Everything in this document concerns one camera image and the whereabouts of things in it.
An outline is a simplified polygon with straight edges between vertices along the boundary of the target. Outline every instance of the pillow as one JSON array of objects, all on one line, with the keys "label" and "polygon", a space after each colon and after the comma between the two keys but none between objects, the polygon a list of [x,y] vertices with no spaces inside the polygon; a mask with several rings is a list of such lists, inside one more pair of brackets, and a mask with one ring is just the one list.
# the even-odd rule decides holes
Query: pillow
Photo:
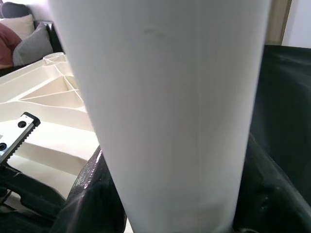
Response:
[{"label": "pillow", "polygon": [[30,36],[34,30],[34,19],[32,15],[19,18],[3,18],[0,23],[14,31],[22,40]]},{"label": "pillow", "polygon": [[0,69],[13,65],[12,53],[20,42],[14,31],[0,23]]},{"label": "pillow", "polygon": [[13,51],[13,64],[21,66],[36,62],[45,55],[53,53],[50,37],[43,23],[27,39],[17,45]]}]

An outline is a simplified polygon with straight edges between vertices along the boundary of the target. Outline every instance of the white pole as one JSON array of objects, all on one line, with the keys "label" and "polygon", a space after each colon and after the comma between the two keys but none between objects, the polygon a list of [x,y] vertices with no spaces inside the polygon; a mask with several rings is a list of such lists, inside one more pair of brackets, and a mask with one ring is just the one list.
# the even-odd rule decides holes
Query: white pole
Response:
[{"label": "white pole", "polygon": [[227,232],[270,0],[50,7],[134,232]]}]

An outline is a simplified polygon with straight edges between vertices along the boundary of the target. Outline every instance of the gray pillow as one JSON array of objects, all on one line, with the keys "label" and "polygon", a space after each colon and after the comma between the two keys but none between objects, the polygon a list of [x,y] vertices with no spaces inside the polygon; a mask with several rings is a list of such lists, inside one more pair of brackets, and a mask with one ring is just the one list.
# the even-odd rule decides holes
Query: gray pillow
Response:
[{"label": "gray pillow", "polygon": [[40,23],[34,33],[14,49],[13,64],[14,66],[30,64],[50,53],[53,53],[50,37],[45,25]]}]

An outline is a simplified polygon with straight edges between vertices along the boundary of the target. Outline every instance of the white cylinder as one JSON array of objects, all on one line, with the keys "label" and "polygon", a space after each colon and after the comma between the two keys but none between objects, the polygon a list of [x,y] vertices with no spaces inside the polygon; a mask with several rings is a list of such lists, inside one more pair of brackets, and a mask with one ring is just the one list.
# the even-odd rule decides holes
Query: white cylinder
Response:
[{"label": "white cylinder", "polygon": [[134,232],[227,232],[270,0],[50,6]]}]

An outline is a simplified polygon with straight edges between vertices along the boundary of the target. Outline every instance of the white pillow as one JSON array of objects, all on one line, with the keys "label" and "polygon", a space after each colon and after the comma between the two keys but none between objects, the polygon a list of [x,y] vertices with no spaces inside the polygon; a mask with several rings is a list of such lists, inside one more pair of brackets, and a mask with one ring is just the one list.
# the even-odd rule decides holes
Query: white pillow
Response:
[{"label": "white pillow", "polygon": [[34,19],[32,15],[20,18],[3,18],[0,19],[0,23],[14,31],[21,38],[21,40],[26,39],[35,31]]}]

